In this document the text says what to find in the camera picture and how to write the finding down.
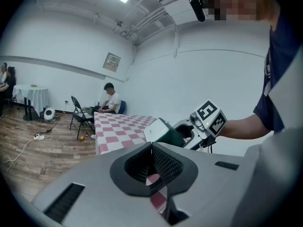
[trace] air conditioner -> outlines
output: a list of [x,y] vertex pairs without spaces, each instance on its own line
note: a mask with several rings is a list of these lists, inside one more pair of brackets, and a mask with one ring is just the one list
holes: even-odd
[[[198,21],[188,0],[159,0],[159,2],[177,25]],[[213,16],[209,16],[205,11],[205,18],[213,19]]]

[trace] white round device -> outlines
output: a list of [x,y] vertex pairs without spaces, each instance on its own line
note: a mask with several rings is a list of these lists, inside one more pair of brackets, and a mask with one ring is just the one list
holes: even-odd
[[53,108],[46,108],[44,111],[44,119],[45,120],[52,120],[55,117],[55,109]]

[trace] wooden floor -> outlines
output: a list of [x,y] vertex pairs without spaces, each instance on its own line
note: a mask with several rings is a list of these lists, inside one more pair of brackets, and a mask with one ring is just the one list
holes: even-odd
[[[5,155],[13,160],[22,151],[24,145],[33,136],[55,126],[58,121],[48,123],[41,119],[27,122],[23,120],[24,110],[5,109],[5,117],[0,120],[0,162],[1,172],[5,175],[10,163],[3,164]],[[57,114],[61,120],[71,120],[70,114]],[[6,180],[10,189],[23,195],[27,200],[32,201],[34,196],[45,186],[68,171],[75,164],[96,155],[95,140],[85,137],[92,130],[89,127],[81,128],[80,136],[85,140],[76,140],[77,131],[69,130],[70,122],[60,123],[53,132],[53,135],[42,141],[32,141],[27,145],[23,154],[13,163]]]

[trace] seated person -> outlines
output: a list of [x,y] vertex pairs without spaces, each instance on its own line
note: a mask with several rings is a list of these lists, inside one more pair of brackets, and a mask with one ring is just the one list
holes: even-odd
[[[119,99],[119,94],[115,91],[114,85],[112,83],[106,83],[104,90],[109,95],[107,101],[105,101],[102,106],[95,106],[91,112],[94,116],[95,112],[99,113],[111,113],[117,114],[121,106],[121,100]],[[96,134],[91,135],[92,139],[96,138]]]
[[7,68],[7,63],[3,63],[2,67],[1,67],[1,72],[2,75],[0,76],[0,87],[4,84],[5,79],[6,79],[6,68]]
[[16,84],[15,68],[8,67],[7,78],[0,88],[0,119],[3,117],[3,105],[5,98],[12,98],[13,89]]

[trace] table leg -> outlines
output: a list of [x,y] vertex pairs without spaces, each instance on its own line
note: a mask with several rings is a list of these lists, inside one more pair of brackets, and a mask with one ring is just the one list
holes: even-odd
[[27,116],[27,98],[24,98],[24,109],[25,109],[25,115]]
[[30,100],[28,100],[28,114],[29,114],[29,120],[33,120]]

